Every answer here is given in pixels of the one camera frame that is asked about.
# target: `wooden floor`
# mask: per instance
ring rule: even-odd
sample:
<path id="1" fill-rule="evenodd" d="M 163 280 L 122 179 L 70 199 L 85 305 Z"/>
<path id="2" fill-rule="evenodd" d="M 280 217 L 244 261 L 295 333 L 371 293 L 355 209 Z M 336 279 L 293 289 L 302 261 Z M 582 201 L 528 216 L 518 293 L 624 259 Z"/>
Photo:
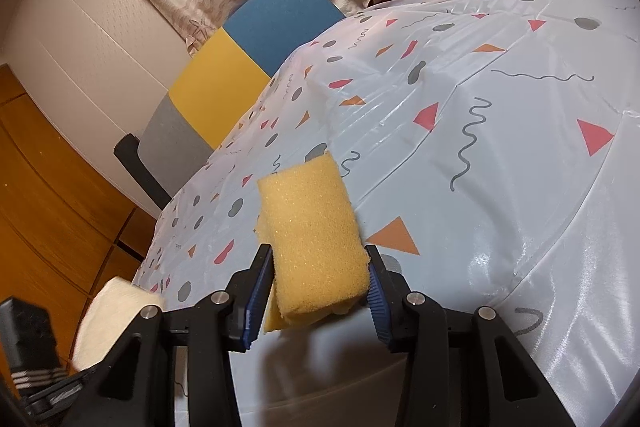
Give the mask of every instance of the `wooden floor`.
<path id="1" fill-rule="evenodd" d="M 16 296 L 46 308 L 63 364 L 92 298 L 113 277 L 133 278 L 155 224 L 0 66 L 0 301 Z M 4 355 L 0 371 L 9 382 Z"/>

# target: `white cloth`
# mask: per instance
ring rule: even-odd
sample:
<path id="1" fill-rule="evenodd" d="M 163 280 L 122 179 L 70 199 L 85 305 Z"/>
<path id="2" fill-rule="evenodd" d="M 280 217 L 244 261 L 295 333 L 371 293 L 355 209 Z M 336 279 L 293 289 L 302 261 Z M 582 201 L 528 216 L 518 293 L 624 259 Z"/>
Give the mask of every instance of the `white cloth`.
<path id="1" fill-rule="evenodd" d="M 640 367 L 639 39 L 637 0 L 399 0 L 338 22 L 164 209 L 135 280 L 169 309 L 224 288 L 258 247 L 255 181 L 327 148 L 363 240 L 441 305 L 497 307 L 599 426 Z M 367 310 L 261 335 L 232 368 L 247 427 L 393 424 L 402 367 Z"/>

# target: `yellow sponge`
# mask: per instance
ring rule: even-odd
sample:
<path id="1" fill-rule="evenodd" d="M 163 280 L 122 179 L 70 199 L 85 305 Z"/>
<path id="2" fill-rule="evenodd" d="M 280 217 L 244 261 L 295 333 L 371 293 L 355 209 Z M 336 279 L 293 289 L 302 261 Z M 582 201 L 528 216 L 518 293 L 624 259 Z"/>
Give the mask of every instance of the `yellow sponge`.
<path id="1" fill-rule="evenodd" d="M 258 180 L 258 239 L 273 247 L 275 280 L 265 331 L 345 314 L 369 287 L 347 190 L 329 153 Z"/>

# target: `yellow cushion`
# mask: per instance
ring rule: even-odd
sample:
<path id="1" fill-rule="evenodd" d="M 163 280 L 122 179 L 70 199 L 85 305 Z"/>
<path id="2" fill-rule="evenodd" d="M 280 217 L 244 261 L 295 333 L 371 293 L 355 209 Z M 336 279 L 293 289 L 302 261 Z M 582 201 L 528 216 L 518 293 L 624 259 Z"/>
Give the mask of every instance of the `yellow cushion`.
<path id="1" fill-rule="evenodd" d="M 266 331 L 345 314 L 369 288 L 369 256 L 329 153 L 258 180 L 258 239 L 275 267 Z"/>
<path id="2" fill-rule="evenodd" d="M 169 98 L 213 149 L 254 105 L 270 78 L 223 28 L 217 30 L 169 90 Z"/>

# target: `blue cushion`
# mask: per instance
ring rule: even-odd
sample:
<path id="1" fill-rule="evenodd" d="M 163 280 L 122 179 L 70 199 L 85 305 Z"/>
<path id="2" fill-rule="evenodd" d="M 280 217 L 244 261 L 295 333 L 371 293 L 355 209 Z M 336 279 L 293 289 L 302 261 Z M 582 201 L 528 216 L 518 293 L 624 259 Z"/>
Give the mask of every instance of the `blue cushion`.
<path id="1" fill-rule="evenodd" d="M 248 0 L 223 28 L 269 76 L 344 15 L 329 0 Z"/>

